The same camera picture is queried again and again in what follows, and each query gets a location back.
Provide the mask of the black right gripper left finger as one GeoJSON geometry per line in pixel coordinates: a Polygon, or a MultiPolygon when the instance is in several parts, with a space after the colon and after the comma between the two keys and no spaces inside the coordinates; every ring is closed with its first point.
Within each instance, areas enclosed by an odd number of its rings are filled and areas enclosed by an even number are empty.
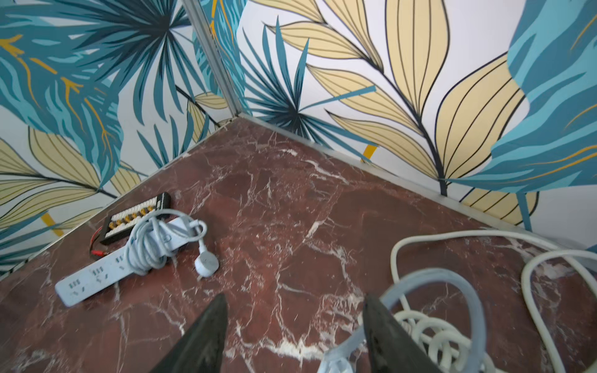
{"type": "Polygon", "coordinates": [[[216,295],[151,373],[220,372],[227,327],[228,303],[221,293],[216,295]]]}

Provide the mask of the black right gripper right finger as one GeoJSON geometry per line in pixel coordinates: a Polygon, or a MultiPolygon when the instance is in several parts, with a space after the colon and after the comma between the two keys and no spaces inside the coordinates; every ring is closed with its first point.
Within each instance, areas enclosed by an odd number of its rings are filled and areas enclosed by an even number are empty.
{"type": "Polygon", "coordinates": [[[371,372],[440,372],[373,295],[365,296],[363,320],[371,372]]]}

